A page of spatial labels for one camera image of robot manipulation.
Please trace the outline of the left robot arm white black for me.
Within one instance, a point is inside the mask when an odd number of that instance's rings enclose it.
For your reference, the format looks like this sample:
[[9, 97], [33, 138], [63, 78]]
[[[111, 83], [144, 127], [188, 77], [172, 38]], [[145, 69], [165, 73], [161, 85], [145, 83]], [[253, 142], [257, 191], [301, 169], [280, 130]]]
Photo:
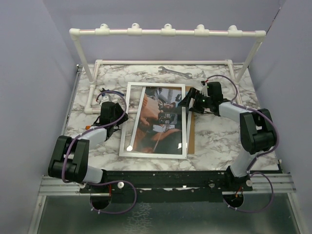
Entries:
[[89, 150], [107, 141], [116, 128], [127, 120], [128, 115], [120, 104], [102, 103], [99, 117], [88, 130], [75, 138], [57, 138], [48, 166], [48, 175], [64, 182], [90, 182], [96, 192], [105, 191], [108, 181], [102, 177], [101, 169], [88, 165]]

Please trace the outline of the printed photo with mat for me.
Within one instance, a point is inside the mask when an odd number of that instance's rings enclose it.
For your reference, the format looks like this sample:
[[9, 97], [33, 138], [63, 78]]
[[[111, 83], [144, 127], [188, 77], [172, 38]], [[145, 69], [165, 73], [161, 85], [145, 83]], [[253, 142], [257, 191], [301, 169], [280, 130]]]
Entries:
[[188, 113], [179, 106], [184, 96], [182, 87], [143, 87], [127, 151], [147, 157], [185, 155]]

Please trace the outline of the white picture frame with photo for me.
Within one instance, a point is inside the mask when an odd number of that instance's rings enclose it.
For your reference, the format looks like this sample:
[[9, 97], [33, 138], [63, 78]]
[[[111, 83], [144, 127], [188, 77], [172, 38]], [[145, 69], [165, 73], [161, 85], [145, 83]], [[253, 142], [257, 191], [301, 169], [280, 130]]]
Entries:
[[[129, 82], [127, 86], [127, 92], [126, 92], [126, 102], [130, 102], [130, 97], [132, 94], [135, 95], [135, 99], [140, 101], [140, 97], [142, 94], [142, 88], [147, 86], [164, 86], [164, 87], [182, 87], [183, 92], [186, 94], [185, 90], [185, 84], [170, 84], [170, 83], [146, 83], [146, 82]], [[129, 115], [129, 119], [123, 123], [122, 130], [121, 130], [121, 140], [120, 140], [120, 150], [119, 150], [119, 156], [127, 156], [127, 157], [147, 157], [144, 154], [135, 154], [127, 151], [127, 147], [130, 145], [131, 138], [133, 136], [133, 130], [135, 125], [135, 120], [137, 116], [138, 108], [132, 109], [130, 106], [127, 107], [127, 114]], [[184, 136], [183, 143], [187, 145], [187, 135]], [[187, 157], [187, 146], [183, 148], [184, 154], [182, 157], [175, 157], [175, 158], [165, 158], [165, 159], [186, 159]]]

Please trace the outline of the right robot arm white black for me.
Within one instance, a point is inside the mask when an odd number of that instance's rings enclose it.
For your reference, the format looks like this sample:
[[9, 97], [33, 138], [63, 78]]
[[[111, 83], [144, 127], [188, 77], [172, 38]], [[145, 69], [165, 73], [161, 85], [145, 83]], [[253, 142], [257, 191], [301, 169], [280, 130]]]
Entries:
[[278, 144], [278, 132], [270, 111], [244, 107], [224, 98], [219, 82], [208, 82], [201, 90], [190, 88], [178, 105], [199, 114], [209, 109], [214, 115], [239, 124], [242, 151], [229, 167], [231, 175], [224, 178], [224, 185], [230, 191], [240, 187], [241, 177], [248, 175], [256, 160], [273, 151]]

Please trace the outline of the brown frame backing board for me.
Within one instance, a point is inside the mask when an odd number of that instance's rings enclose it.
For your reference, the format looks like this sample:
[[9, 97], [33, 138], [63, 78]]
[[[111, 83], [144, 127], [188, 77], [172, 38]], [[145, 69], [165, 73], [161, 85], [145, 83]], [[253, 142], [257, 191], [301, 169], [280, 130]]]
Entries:
[[193, 103], [194, 99], [191, 99], [189, 107], [186, 108], [187, 155], [193, 155], [195, 153], [195, 115], [193, 112], [190, 111]]

